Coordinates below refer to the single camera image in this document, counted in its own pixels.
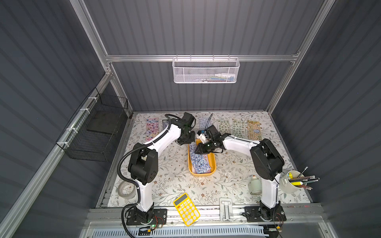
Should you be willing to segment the white metal bracket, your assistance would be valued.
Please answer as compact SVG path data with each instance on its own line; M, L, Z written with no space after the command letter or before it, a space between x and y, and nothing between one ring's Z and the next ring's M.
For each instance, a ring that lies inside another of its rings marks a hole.
M220 210L220 221L232 222L232 216L233 216L232 199L220 198L219 210Z

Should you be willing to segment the yellow storage tray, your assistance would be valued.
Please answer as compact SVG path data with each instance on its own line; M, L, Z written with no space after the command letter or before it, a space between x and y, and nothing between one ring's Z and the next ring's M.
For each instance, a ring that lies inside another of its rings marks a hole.
M197 139L188 145L188 166L190 173L195 177L211 176L216 171L216 159L213 153L199 155L195 154L195 149L202 143Z

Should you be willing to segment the pink cat sticker sheet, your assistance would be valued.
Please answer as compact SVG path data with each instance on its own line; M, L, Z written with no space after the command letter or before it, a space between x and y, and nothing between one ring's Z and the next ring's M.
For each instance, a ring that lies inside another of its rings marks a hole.
M146 119L146 140L150 141L159 134L159 119Z

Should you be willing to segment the purple sticker sheet black border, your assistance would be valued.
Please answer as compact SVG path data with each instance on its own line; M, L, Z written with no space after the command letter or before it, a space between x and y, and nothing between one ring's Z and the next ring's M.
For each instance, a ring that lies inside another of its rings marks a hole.
M169 129L169 127L170 127L169 124L170 124L170 120L169 119L162 120L162 126L163 126L164 130L168 130Z

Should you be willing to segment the white tape roll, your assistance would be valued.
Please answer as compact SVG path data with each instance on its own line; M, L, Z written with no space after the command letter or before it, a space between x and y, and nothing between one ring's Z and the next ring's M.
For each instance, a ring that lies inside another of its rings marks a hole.
M122 181L117 187L117 194L126 200L133 199L137 194L136 186L133 183Z

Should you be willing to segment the pale blue jewel sticker sheet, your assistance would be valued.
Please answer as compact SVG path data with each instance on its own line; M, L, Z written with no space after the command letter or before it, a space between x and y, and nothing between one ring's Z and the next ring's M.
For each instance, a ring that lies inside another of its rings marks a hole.
M214 124L213 119L209 120L209 117L203 117L198 120L199 130L205 130L206 128Z

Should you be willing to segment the orange tiny animal sticker sheet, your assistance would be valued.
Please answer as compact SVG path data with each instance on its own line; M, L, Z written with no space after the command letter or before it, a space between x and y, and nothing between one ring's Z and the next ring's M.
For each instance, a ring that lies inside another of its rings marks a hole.
M261 123L257 121L247 121L247 133L249 140L261 140Z

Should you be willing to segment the white pen cup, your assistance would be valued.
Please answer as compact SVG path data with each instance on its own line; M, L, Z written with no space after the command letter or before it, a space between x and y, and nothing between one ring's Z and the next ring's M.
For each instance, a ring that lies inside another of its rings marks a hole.
M293 178L297 178L300 175L300 172L299 171L289 171L280 178L279 187L286 194L292 194L292 193L295 193L295 192L301 190L300 187L294 186L290 182L290 180L289 180L290 175L292 175Z

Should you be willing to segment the green dinosaur sticker sheet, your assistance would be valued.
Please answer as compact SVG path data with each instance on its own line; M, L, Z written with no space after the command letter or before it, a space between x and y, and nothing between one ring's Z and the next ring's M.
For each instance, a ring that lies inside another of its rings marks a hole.
M218 128L221 134L232 134L232 128L228 119L218 120Z

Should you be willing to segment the blue penguin sticker sheet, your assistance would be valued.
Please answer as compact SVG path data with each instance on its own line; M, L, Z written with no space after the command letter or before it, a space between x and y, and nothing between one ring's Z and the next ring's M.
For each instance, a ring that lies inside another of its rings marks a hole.
M197 148L196 144L191 144L189 146L191 171L194 174L207 174L211 172L211 167L209 164L207 155L195 154Z

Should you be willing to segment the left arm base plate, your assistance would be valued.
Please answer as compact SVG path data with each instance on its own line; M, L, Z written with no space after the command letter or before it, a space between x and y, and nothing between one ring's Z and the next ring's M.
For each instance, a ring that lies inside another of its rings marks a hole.
M153 208L147 212L142 212L133 208L125 215L128 226L138 225L165 225L167 222L168 210L163 208Z

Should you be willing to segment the items in white basket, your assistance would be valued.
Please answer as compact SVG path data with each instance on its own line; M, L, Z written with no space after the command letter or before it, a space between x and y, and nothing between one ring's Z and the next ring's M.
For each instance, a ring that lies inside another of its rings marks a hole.
M196 78L197 82L235 82L236 74L234 73L218 73L213 75L202 75Z

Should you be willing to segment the pens in cup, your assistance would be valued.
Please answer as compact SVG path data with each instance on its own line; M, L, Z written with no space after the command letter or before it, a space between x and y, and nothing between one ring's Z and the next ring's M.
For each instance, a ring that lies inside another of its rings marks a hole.
M304 172L308 169L308 166L304 168L302 172L296 171L296 173L288 172L287 179L294 187L303 188L306 190L312 190L313 188L309 185L320 181L319 177L316 176L304 176Z

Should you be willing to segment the pale green bottle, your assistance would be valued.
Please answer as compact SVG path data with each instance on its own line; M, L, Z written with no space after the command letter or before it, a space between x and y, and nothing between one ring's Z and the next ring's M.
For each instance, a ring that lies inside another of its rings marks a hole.
M249 182L248 188L251 195L261 195L262 194L261 179L253 175L251 178L251 181Z

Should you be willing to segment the yellow calculator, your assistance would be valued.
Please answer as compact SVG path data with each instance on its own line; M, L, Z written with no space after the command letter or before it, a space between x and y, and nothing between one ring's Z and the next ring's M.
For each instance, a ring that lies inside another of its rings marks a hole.
M187 193L178 197L173 204L187 227L199 220L200 212Z

